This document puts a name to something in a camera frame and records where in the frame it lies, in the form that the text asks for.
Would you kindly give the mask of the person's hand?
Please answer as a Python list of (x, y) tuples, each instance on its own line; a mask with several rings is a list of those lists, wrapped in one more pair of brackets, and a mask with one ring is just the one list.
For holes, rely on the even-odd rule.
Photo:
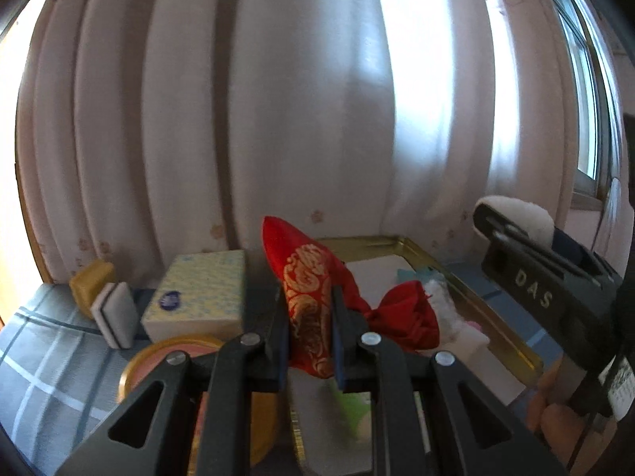
[[(561, 363), (562, 359), (558, 359), (540, 377), (527, 407), (525, 423), (530, 431), (544, 434), (551, 451), (566, 465), (583, 431), (585, 420), (568, 406), (549, 401), (560, 374)], [(585, 437), (570, 475), (588, 474), (614, 438), (616, 431), (615, 419), (608, 421), (603, 432), (591, 430)]]

